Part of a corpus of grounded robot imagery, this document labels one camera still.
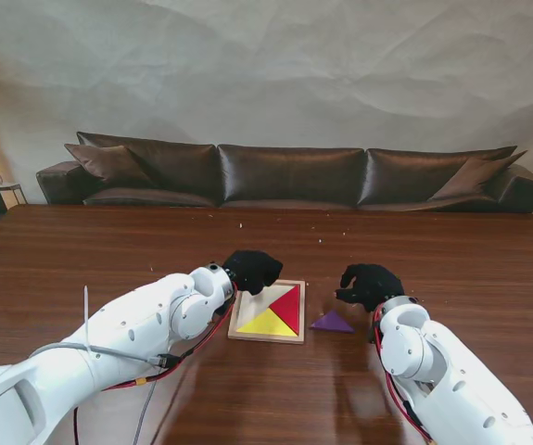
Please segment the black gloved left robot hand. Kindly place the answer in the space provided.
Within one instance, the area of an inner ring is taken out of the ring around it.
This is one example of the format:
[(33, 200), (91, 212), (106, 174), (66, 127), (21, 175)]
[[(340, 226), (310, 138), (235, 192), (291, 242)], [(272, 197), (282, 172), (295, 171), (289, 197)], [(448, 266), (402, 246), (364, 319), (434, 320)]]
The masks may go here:
[(255, 296), (279, 278), (283, 263), (264, 251), (237, 250), (222, 267), (239, 291)]

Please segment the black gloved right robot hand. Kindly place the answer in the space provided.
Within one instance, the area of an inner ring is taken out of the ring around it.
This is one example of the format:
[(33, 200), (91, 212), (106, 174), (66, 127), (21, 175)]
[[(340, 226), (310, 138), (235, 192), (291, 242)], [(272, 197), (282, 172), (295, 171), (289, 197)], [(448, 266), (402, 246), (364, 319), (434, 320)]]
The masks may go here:
[(372, 313), (380, 304), (405, 296), (400, 279), (378, 264), (351, 264), (340, 278), (336, 298), (348, 304), (361, 304)]

